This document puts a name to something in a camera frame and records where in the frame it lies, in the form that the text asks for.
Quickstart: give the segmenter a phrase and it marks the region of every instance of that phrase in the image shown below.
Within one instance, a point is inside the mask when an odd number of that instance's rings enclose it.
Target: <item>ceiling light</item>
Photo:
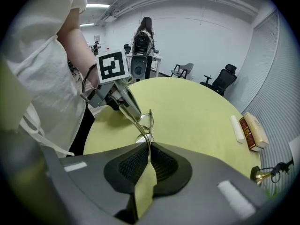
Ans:
[[[106,4],[88,4],[86,5],[87,8],[108,8],[109,5]]]
[[[86,24],[80,24],[80,27],[85,27],[85,26],[93,26],[93,23],[86,23]]]

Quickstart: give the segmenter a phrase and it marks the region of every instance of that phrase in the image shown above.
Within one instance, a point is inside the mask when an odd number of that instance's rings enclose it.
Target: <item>floor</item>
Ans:
[[[79,76],[79,73],[75,72],[75,74],[73,75],[73,77],[74,77],[74,79],[76,81],[77,88],[78,88],[78,90],[81,93],[82,92],[82,90],[81,90],[81,84],[82,84],[83,81],[82,81],[81,77]],[[150,72],[150,78],[154,78],[154,77],[156,77],[156,73],[154,73],[154,72],[151,71]],[[91,88],[93,88],[93,86],[91,85],[91,83],[89,81],[86,81],[85,90],[87,91],[87,90],[89,90]],[[92,112],[92,114],[94,115],[94,117],[97,117],[97,115],[100,113],[100,111],[103,108],[103,106],[94,108],[91,105],[89,105],[88,108],[90,109],[90,111]]]

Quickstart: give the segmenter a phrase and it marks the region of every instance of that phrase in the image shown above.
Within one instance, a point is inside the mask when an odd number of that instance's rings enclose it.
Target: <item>yellow-green tablecloth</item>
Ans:
[[[152,109],[152,134],[156,142],[219,158],[247,177],[252,167],[261,166],[259,154],[249,151],[246,141],[243,144],[236,141],[230,116],[235,115],[239,120],[242,115],[214,91],[171,77],[142,80],[130,85],[130,89],[142,113]],[[138,135],[120,111],[106,106],[91,127],[84,154],[133,144]],[[145,190],[149,188],[141,185],[136,195]]]

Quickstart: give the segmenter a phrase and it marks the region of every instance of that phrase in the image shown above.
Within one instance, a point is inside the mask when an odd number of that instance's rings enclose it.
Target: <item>brass bell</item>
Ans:
[[[271,176],[271,172],[261,172],[258,166],[253,167],[251,170],[250,179],[257,183],[257,185],[261,186],[262,182]]]

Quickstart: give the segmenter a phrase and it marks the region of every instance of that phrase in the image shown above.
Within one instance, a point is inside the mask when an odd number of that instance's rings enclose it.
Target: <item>woman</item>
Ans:
[[[137,29],[135,35],[139,32],[139,31],[147,31],[151,37],[152,37],[152,41],[153,43],[149,43],[149,46],[154,46],[154,30],[152,28],[152,19],[149,17],[144,17],[142,19],[141,25],[139,26],[139,28]],[[151,52],[149,53],[149,56],[147,56],[147,67],[146,67],[146,71],[145,71],[145,79],[150,78],[150,71],[151,71],[151,64],[152,64],[152,57],[153,57],[153,50],[151,50]]]
[[[87,0],[30,0],[14,19],[1,51],[33,95],[45,138],[75,155],[83,154],[95,119],[68,69],[69,59],[86,76],[96,63],[79,28],[79,14],[86,5]],[[88,80],[97,87],[95,68]]]

